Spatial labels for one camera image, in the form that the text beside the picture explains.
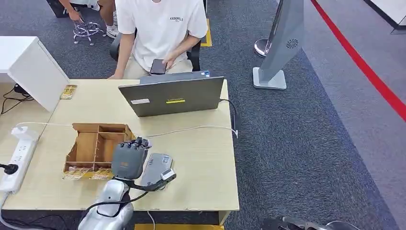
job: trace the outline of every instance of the white power strip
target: white power strip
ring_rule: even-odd
[[[28,130],[28,127],[14,128],[11,131],[11,134],[16,136],[19,141],[9,164],[18,165],[18,170],[11,175],[3,175],[0,182],[0,191],[12,192],[15,194],[18,192],[21,184],[23,183],[23,179],[33,156],[39,135],[35,131]]]

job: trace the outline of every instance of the red stripe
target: red stripe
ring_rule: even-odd
[[[337,26],[329,18],[326,12],[321,8],[316,0],[311,0],[320,16],[324,19],[330,30],[336,36],[337,40],[341,43],[343,48],[354,60],[355,64],[365,74],[372,85],[378,90],[382,97],[392,106],[392,108],[406,121],[406,105],[394,94],[391,89],[385,85],[385,83],[378,77],[378,75],[372,70],[372,68],[365,62],[364,59],[358,54],[358,52],[352,47],[345,36],[340,32]]]

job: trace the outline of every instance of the person's hand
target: person's hand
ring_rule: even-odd
[[[115,73],[115,74],[113,74],[111,77],[109,77],[108,79],[110,79],[110,80],[114,80],[114,79],[116,79],[116,80],[123,79],[123,75],[122,75],[122,74],[117,74],[117,73]]]
[[[69,12],[69,18],[74,22],[81,22],[81,23],[83,22],[81,17],[80,17],[79,12],[77,12],[77,11]]]
[[[173,52],[168,54],[166,58],[162,61],[163,64],[166,64],[166,69],[170,69],[173,66],[173,62],[178,56],[175,55]]]

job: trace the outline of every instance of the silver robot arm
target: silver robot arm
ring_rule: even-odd
[[[176,178],[172,169],[163,172],[155,184],[139,186],[134,179],[141,176],[147,157],[148,141],[137,138],[116,146],[113,154],[112,172],[114,177],[103,188],[95,204],[84,211],[78,230],[123,230],[130,221],[136,201],[148,192],[156,191]],[[141,196],[130,199],[130,188],[145,191]]]

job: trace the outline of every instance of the laptop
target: laptop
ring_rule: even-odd
[[[216,109],[224,77],[209,71],[140,78],[138,85],[119,86],[138,117]]]

